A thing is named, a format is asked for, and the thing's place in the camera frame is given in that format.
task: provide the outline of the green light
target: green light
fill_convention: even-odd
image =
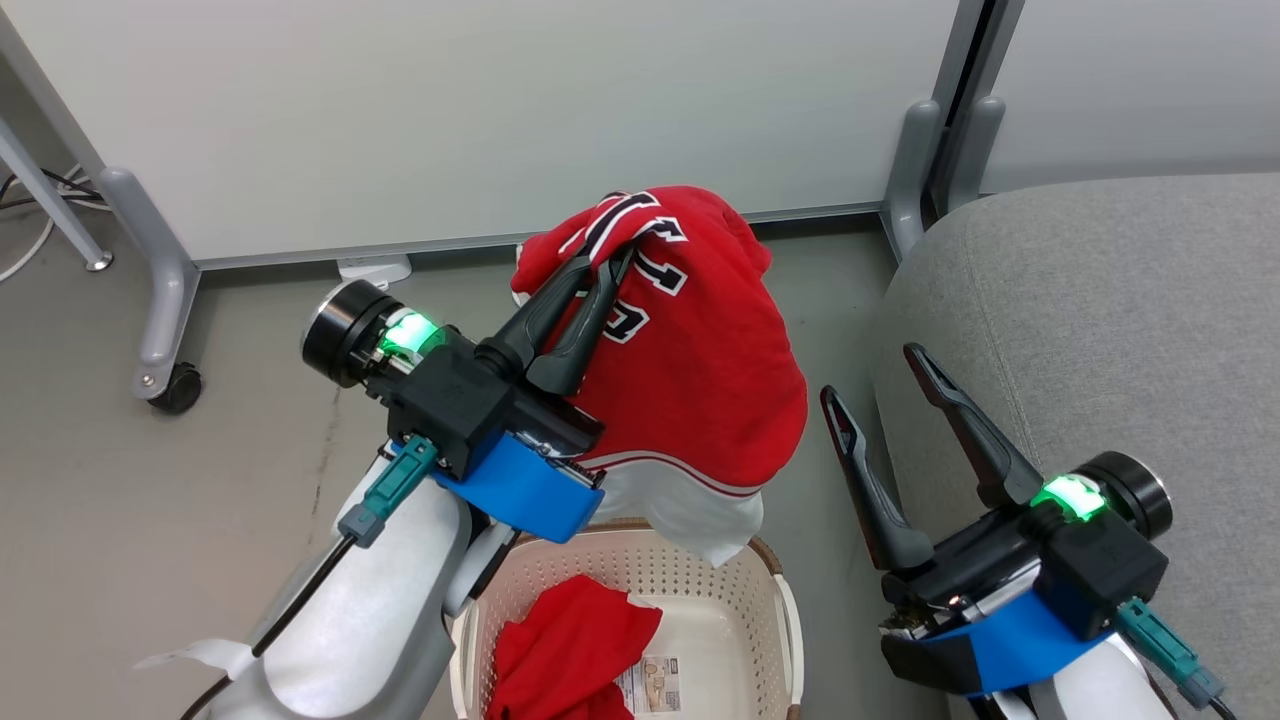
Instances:
[[[1089,518],[1107,506],[1106,498],[1098,491],[1073,475],[1061,475],[1050,480],[1047,486],[1041,488],[1039,495],[1032,498],[1032,507],[1050,500],[1062,506],[1068,520],[1082,523],[1088,521]]]
[[[416,361],[421,360],[421,354],[436,343],[430,342],[440,328],[417,313],[410,313],[401,318],[394,325],[387,328],[379,347],[384,352],[394,352]]]

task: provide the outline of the gray upholstered cushion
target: gray upholstered cushion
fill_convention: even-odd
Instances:
[[[913,250],[876,333],[876,397],[914,521],[937,541],[982,506],[902,361],[906,341],[1042,471],[1103,450],[1153,466],[1175,514],[1157,541],[1172,562],[1155,607],[1230,684],[1240,716],[1277,712],[1280,176],[973,202]]]

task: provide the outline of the basket handle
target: basket handle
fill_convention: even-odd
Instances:
[[[475,651],[475,605],[453,621],[453,657],[449,660],[449,694],[458,720],[467,720],[467,701],[471,700],[471,653]]]
[[[782,614],[786,616],[786,638],[783,638],[782,652],[791,661],[791,675],[787,678],[787,691],[791,693],[791,705],[800,705],[804,696],[804,637],[800,634],[800,611],[796,609],[796,596],[791,594],[791,585],[782,574],[773,575],[778,583],[778,594],[782,596]]]

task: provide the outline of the basket bottom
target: basket bottom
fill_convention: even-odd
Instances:
[[[645,657],[675,657],[680,675],[680,711],[648,712],[646,698],[637,692],[637,720],[742,720],[756,715],[751,644],[742,619],[731,607],[707,598],[634,597],[662,609],[662,624]]]

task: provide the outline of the laundry basket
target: laundry basket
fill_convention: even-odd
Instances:
[[[449,665],[460,720],[484,720],[493,697],[493,651],[507,621],[521,621],[538,596],[589,575],[660,607],[645,659],[676,659],[678,711],[653,720],[796,720],[804,692],[804,644],[791,588],[759,538],[721,568],[667,542],[643,521],[586,529],[566,544],[516,546],[479,601],[453,626]]]

